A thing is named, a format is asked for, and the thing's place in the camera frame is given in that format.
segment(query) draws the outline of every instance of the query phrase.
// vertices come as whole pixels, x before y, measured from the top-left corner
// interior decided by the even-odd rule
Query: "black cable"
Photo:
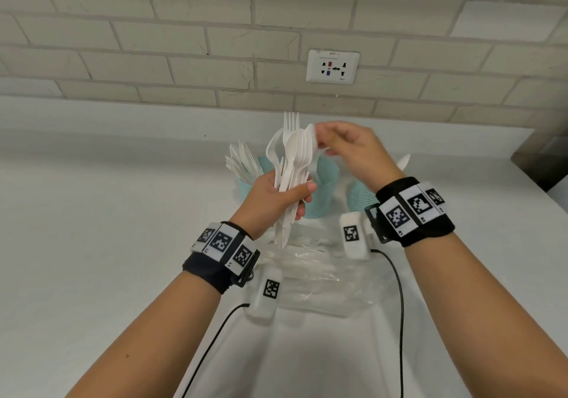
[[[188,386],[185,388],[185,391],[183,392],[183,395],[181,395],[181,398],[185,398],[185,395],[188,393],[189,387],[191,386],[191,383],[193,382],[193,379],[195,379],[195,375],[197,374],[197,371],[199,370],[199,367],[201,366],[201,364],[203,363],[203,360],[205,359],[205,357],[207,356],[207,353],[209,353],[209,351],[211,350],[211,347],[213,347],[213,344],[215,344],[215,340],[217,339],[217,337],[219,336],[219,334],[221,333],[221,330],[223,329],[223,327],[225,326],[225,323],[227,323],[227,320],[229,320],[229,318],[231,317],[231,315],[237,311],[239,308],[246,308],[246,307],[250,307],[250,304],[241,304],[235,308],[232,309],[232,311],[225,317],[225,320],[223,321],[223,323],[221,324],[221,327],[219,328],[219,330],[217,331],[217,333],[215,334],[215,337],[213,337],[213,340],[211,341],[211,344],[209,344],[209,347],[207,348],[207,350],[205,351],[205,353],[203,354],[203,356],[201,357],[201,360],[199,361],[199,363],[197,364],[197,368],[195,368],[195,371],[193,372],[193,376],[191,376],[191,379],[189,380]]]
[[[393,267],[394,275],[396,276],[396,280],[398,282],[398,290],[401,293],[401,337],[399,339],[398,357],[399,357],[399,360],[401,362],[401,398],[403,398],[404,397],[404,376],[403,376],[403,370],[402,370],[402,332],[403,332],[403,327],[404,327],[404,297],[402,296],[401,278],[398,276],[398,272],[396,271],[396,268],[394,267],[393,261],[390,260],[390,258],[386,255],[386,253],[384,253],[380,250],[375,250],[375,249],[371,249],[371,251],[373,253],[381,253],[384,257],[387,258],[388,262]]]

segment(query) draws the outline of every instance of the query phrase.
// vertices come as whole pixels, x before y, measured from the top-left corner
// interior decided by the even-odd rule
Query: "person's left hand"
[[[300,201],[296,220],[306,213],[304,201],[312,201],[317,185],[313,181],[296,186],[286,192],[274,188],[275,171],[256,179],[245,201],[231,217],[230,222],[241,226],[252,239],[260,238],[286,212],[286,209]]]

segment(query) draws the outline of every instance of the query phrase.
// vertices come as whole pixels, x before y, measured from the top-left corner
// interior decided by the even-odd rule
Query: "forearm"
[[[474,397],[568,396],[568,359],[455,234],[406,249],[444,344]]]
[[[174,395],[221,295],[187,272],[131,323],[67,398],[166,398]]]

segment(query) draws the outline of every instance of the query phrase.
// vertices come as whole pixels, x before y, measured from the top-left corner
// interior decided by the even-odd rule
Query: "wall socket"
[[[358,52],[309,50],[306,81],[351,85],[359,56]]]

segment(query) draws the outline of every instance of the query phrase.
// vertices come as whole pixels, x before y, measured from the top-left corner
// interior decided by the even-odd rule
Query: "cutlery holder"
[[[375,194],[359,180],[354,180],[347,189],[347,206],[349,211],[364,211],[378,202]]]
[[[259,163],[265,173],[274,169],[274,166],[266,157],[259,157]],[[335,185],[339,179],[339,168],[330,158],[320,157],[317,161],[317,176],[321,180],[321,184],[312,194],[312,201],[306,203],[305,218],[320,218],[328,213],[331,201],[333,200]],[[241,202],[245,200],[251,188],[252,186],[238,180],[238,191]]]

